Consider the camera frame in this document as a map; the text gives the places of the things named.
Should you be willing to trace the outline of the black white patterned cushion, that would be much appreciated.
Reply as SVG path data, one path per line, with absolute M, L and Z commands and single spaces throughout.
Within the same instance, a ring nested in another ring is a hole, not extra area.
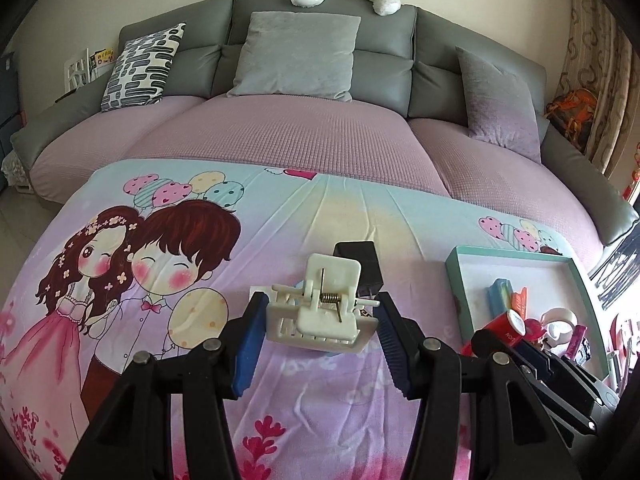
M 162 99 L 186 23 L 128 40 L 118 56 L 102 100 L 103 113 Z

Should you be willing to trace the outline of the black power adapter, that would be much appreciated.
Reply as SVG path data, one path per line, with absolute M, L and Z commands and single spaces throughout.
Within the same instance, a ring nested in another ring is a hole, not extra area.
M 370 240 L 361 242 L 338 242 L 333 255 L 360 263 L 360 278 L 357 296 L 373 299 L 384 285 L 383 275 L 378 262 L 375 244 Z

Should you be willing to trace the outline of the teal cardboard box tray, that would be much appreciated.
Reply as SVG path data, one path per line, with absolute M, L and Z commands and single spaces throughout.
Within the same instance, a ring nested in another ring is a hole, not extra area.
M 602 333 L 600 301 L 596 290 L 574 259 L 538 252 L 458 246 L 450 252 L 445 268 L 458 314 L 461 338 L 467 342 L 491 320 L 487 289 L 497 278 L 506 278 L 517 292 L 529 292 L 528 314 L 541 318 L 553 308 L 565 308 L 587 327 L 590 360 L 585 364 L 597 378 L 610 374 Z

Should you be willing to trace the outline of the cartoon couple printed cloth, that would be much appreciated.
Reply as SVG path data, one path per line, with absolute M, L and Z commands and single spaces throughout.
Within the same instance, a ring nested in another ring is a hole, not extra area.
M 39 479 L 60 478 L 136 353 L 184 356 L 258 288 L 302 286 L 307 261 L 370 242 L 383 289 L 427 335 L 461 344 L 445 262 L 458 246 L 513 264 L 573 257 L 555 230 L 399 186 L 196 160 L 96 171 L 28 256 L 1 312 L 1 421 Z M 355 353 L 268 342 L 227 406 L 245 479 L 396 479 L 416 404 L 376 338 Z

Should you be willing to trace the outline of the grey sofa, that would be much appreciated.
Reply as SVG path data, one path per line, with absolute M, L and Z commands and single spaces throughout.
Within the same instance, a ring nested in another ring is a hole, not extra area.
M 462 79 L 454 56 L 456 41 L 477 47 L 502 66 L 513 68 L 527 79 L 534 93 L 540 92 L 546 79 L 538 64 L 414 6 L 405 6 L 387 18 L 376 16 L 362 0 L 329 0 L 324 7 L 332 13 L 361 18 L 352 101 L 387 108 L 408 120 L 436 119 L 465 128 Z M 285 9 L 285 0 L 205 0 L 128 25 L 120 36 L 129 40 L 186 23 L 164 99 L 226 98 L 250 16 L 255 11 Z M 98 79 L 52 106 L 70 101 L 86 110 L 100 110 L 104 89 L 105 80 Z M 26 170 L 44 147 L 42 141 L 28 142 L 24 138 L 27 125 L 12 136 L 14 150 Z M 636 227 L 637 211 L 553 127 L 544 128 L 541 157 L 540 164 L 577 194 L 596 224 L 603 247 L 618 244 Z

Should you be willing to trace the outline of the grey purple cushion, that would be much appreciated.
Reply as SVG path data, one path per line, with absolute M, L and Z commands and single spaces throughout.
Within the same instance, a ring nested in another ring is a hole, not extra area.
M 460 47 L 457 55 L 470 137 L 541 162 L 537 114 L 526 82 Z

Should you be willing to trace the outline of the patterned curtain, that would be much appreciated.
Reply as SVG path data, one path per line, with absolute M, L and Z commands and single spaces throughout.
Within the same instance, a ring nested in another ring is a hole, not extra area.
M 598 100 L 583 155 L 609 177 L 639 110 L 639 55 L 603 0 L 570 0 L 570 33 L 554 99 L 579 88 Z

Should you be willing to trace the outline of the white tape roll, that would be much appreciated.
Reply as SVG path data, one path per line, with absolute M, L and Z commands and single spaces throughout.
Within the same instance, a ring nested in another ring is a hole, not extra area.
M 578 325 L 578 317 L 570 309 L 556 307 L 541 315 L 540 324 L 546 330 L 548 346 L 555 348 L 570 342 Z

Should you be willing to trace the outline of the grey centre cushion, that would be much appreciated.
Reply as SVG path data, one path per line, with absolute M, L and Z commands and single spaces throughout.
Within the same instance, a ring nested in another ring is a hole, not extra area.
M 345 14 L 254 12 L 229 93 L 349 102 L 360 23 Z

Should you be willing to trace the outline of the orange bag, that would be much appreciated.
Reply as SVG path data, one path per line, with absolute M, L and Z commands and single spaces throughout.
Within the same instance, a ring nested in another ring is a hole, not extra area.
M 597 104 L 596 95 L 589 89 L 570 90 L 547 105 L 544 117 L 574 148 L 585 154 Z

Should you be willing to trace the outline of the white magazine rack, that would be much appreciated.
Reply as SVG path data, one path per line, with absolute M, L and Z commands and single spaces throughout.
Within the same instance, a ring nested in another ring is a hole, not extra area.
M 90 53 L 87 48 L 81 50 L 63 65 L 63 80 L 66 92 L 77 90 L 99 76 L 108 73 L 115 63 L 115 51 L 112 48 Z

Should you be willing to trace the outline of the white plastic hair clip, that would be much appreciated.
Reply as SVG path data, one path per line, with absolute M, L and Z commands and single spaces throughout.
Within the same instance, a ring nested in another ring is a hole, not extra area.
M 321 254 L 308 258 L 297 287 L 268 292 L 266 336 L 278 344 L 329 353 L 358 353 L 378 329 L 378 300 L 357 296 L 360 263 Z

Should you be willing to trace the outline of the red cylinder tube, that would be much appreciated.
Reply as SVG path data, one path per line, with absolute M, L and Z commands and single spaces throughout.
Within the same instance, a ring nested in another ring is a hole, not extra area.
M 526 333 L 525 322 L 514 311 L 506 310 L 485 324 L 475 325 L 469 311 L 459 314 L 460 332 L 464 344 L 460 350 L 462 356 L 472 356 L 472 337 L 480 330 L 489 330 L 508 347 L 517 344 Z

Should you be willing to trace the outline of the pink sofa seat cover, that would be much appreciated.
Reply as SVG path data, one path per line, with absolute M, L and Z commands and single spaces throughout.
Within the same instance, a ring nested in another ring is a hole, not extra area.
M 436 119 L 365 102 L 300 96 L 170 96 L 101 112 L 64 101 L 23 131 L 42 152 L 27 164 L 36 193 L 64 203 L 96 171 L 128 158 L 247 162 L 319 171 L 438 194 L 539 221 L 585 264 L 603 244 L 577 194 L 550 169 Z

